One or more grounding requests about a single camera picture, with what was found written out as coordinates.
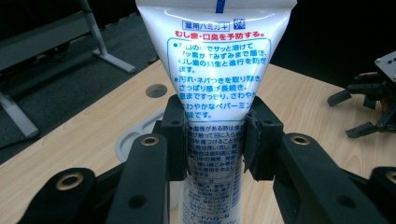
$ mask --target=white tube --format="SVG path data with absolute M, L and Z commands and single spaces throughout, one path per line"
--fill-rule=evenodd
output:
M 240 223 L 244 119 L 295 0 L 136 0 L 189 120 L 179 223 Z

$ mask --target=wooden table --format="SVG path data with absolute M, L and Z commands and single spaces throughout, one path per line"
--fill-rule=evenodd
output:
M 149 98 L 146 89 L 163 84 L 168 92 Z M 258 95 L 285 125 L 285 133 L 314 137 L 336 163 L 368 177 L 376 166 L 396 166 L 396 138 L 373 133 L 350 139 L 345 130 L 366 121 L 376 123 L 376 111 L 362 106 L 363 97 L 329 107 L 326 100 L 341 89 L 270 65 Z M 131 78 L 49 133 L 15 158 L 0 166 L 0 223 L 15 223 L 49 178 L 71 167 L 90 168 L 97 175 L 119 164 L 115 144 L 123 133 L 163 109 L 175 94 L 161 63 Z M 272 182 L 255 182 L 243 176 L 242 223 L 282 223 Z

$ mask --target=table top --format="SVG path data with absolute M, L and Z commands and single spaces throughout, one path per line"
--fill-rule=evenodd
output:
M 165 96 L 150 98 L 148 87 L 163 84 Z M 285 133 L 315 138 L 342 168 L 368 178 L 376 166 L 396 166 L 396 138 L 373 133 L 351 139 L 345 130 L 367 121 L 376 123 L 380 108 L 362 106 L 363 96 L 329 107 L 327 98 L 342 89 L 269 65 L 257 92 L 284 123 Z M 120 164 L 117 140 L 136 124 L 166 106 L 174 88 L 160 62 L 132 77 L 53 132 L 0 166 L 0 223 L 15 223 L 43 185 L 71 167 L 86 167 L 96 175 Z M 272 182 L 243 175 L 242 223 L 283 223 Z M 175 222 L 176 211 L 172 211 Z

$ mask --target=light wood surface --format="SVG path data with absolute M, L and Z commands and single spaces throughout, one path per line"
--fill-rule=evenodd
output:
M 168 92 L 149 98 L 147 87 L 163 84 Z M 396 166 L 393 133 L 350 139 L 345 130 L 366 121 L 376 123 L 376 111 L 362 106 L 363 97 L 329 107 L 326 100 L 341 89 L 270 65 L 258 95 L 285 125 L 285 133 L 314 137 L 342 168 L 368 177 L 376 166 Z M 16 223 L 28 203 L 49 178 L 71 167 L 90 168 L 97 175 L 119 164 L 115 144 L 123 133 L 165 107 L 175 94 L 161 63 L 155 63 L 104 98 L 77 114 L 15 158 L 0 166 L 0 223 Z M 283 223 L 272 182 L 243 176 L 242 223 Z

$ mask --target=round hole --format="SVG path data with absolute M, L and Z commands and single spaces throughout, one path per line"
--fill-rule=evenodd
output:
M 295 144 L 298 144 L 298 145 L 303 145 L 303 146 L 306 146 L 306 145 L 308 145 L 310 142 L 309 142 L 309 140 L 308 139 L 306 139 L 305 137 L 303 137 L 303 136 L 293 136 L 292 138 L 291 138 L 291 141 L 293 142 L 293 143 L 295 143 Z
M 163 84 L 154 84 L 146 89 L 146 95 L 150 98 L 160 98 L 166 94 L 168 89 Z
M 337 197 L 337 202 L 339 202 L 341 205 L 349 208 L 354 208 L 356 206 L 355 202 L 346 195 L 339 195 Z
M 150 146 L 154 146 L 155 144 L 157 144 L 160 141 L 160 139 L 158 139 L 157 137 L 147 137 L 142 139 L 142 145 L 146 146 L 146 147 L 150 147 Z
M 73 188 L 77 187 L 82 182 L 83 179 L 84 179 L 84 176 L 79 172 L 64 175 L 56 183 L 56 189 L 58 189 L 58 190 L 73 189 Z
M 133 209 L 141 208 L 147 202 L 147 198 L 144 195 L 135 195 L 129 200 L 129 206 Z
M 388 178 L 393 184 L 396 184 L 396 172 L 395 172 L 395 171 L 389 171 L 389 172 L 387 172 L 387 178 Z

